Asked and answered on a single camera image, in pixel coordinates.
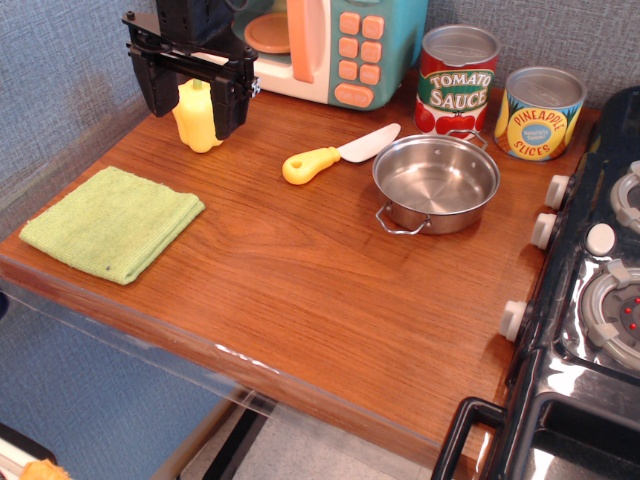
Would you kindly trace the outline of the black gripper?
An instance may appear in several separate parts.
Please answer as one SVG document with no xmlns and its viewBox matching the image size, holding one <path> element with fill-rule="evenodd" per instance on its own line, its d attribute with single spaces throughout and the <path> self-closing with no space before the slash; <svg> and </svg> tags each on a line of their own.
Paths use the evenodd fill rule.
<svg viewBox="0 0 640 480">
<path fill-rule="evenodd" d="M 246 122 L 259 92 L 258 55 L 232 29 L 246 6 L 231 1 L 158 1 L 154 13 L 127 11 L 133 70 L 151 113 L 162 117 L 179 101 L 178 76 L 213 83 L 216 138 L 229 138 Z"/>
</svg>

